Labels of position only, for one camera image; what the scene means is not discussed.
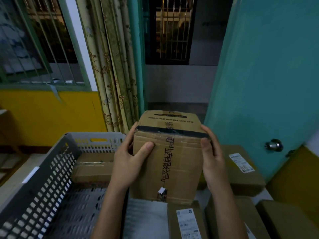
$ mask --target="green window frame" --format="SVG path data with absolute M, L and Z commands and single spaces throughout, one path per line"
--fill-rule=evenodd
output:
M 75 51 L 75 55 L 78 59 L 78 64 L 80 67 L 80 71 L 82 74 L 82 78 L 83 78 L 83 83 L 76 83 L 75 79 L 73 80 L 73 83 L 65 83 L 65 82 L 59 82 L 59 83 L 54 83 L 53 79 L 55 77 L 53 77 L 53 72 L 52 69 L 50 67 L 50 64 L 46 58 L 46 55 L 42 49 L 40 40 L 38 39 L 38 36 L 36 35 L 35 29 L 32 25 L 31 19 L 29 17 L 29 14 L 27 12 L 26 6 L 24 4 L 23 0 L 12 0 L 12 2 L 14 2 L 18 8 L 19 14 L 24 22 L 24 25 L 28 31 L 29 36 L 31 37 L 32 43 L 34 45 L 34 47 L 37 50 L 37 53 L 40 57 L 40 60 L 43 64 L 43 68 L 42 69 L 37 69 L 32 70 L 32 71 L 23 71 L 22 73 L 19 74 L 6 74 L 5 70 L 0 67 L 0 90 L 4 90 L 4 89 L 10 89 L 10 90 L 51 90 L 51 86 L 50 85 L 54 85 L 54 87 L 58 90 L 58 91 L 91 91 L 91 86 L 90 86 L 90 82 L 84 67 L 84 62 L 83 62 L 83 58 L 78 46 L 78 42 L 75 36 L 75 32 L 74 32 L 74 28 L 71 22 L 71 18 L 70 18 L 70 14 L 66 5 L 65 0 L 57 0 L 59 2 L 59 6 L 60 6 L 60 10 L 63 16 L 63 20 L 65 22 L 66 25 L 66 29 L 67 32 L 69 33 L 74 51 Z M 5 6 L 3 4 L 3 1 L 0 0 L 0 5 L 3 6 L 3 8 L 5 9 Z M 36 77 L 36 76 L 41 76 L 41 75 L 46 75 L 49 74 L 50 75 L 50 80 L 51 82 L 49 83 L 48 81 L 42 81 L 42 82 L 31 82 L 31 80 L 29 80 L 28 83 L 26 82 L 20 82 L 20 83 L 9 83 L 9 79 L 10 77 L 15 77 L 15 78 L 32 78 L 32 77 Z

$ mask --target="window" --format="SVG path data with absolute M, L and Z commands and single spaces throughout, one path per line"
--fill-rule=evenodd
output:
M 89 90 L 58 0 L 0 0 L 0 88 Z
M 196 1 L 143 0 L 146 64 L 189 63 Z

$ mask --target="fingernail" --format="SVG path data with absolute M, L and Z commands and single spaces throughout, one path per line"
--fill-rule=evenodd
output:
M 152 143 L 152 142 L 148 142 L 148 143 L 146 144 L 146 148 L 147 148 L 147 149 L 151 149 L 151 148 L 153 148 L 153 146 L 154 146 L 154 143 Z
M 207 146 L 209 144 L 209 140 L 207 138 L 202 139 L 202 145 Z

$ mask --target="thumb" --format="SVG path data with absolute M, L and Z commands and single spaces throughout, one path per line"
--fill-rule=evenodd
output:
M 146 157 L 151 153 L 154 148 L 154 143 L 147 142 L 145 143 L 141 149 L 133 156 L 133 159 L 136 160 L 138 163 L 143 163 Z
M 209 162 L 211 161 L 213 157 L 213 148 L 211 143 L 207 138 L 202 138 L 200 141 L 201 147 L 202 147 L 202 153 L 203 153 L 203 158 L 204 162 Z

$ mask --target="hand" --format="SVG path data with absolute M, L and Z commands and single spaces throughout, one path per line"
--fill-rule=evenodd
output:
M 204 159 L 203 173 L 207 182 L 207 187 L 210 192 L 213 193 L 213 191 L 216 189 L 229 186 L 228 175 L 217 137 L 208 127 L 201 125 L 201 128 L 210 136 L 214 147 L 213 154 L 213 148 L 209 140 L 207 138 L 201 139 L 201 147 Z
M 152 151 L 154 144 L 145 143 L 135 156 L 129 154 L 129 147 L 133 141 L 134 131 L 138 123 L 136 122 L 118 148 L 114 155 L 114 166 L 109 187 L 127 190 L 135 181 L 145 158 Z

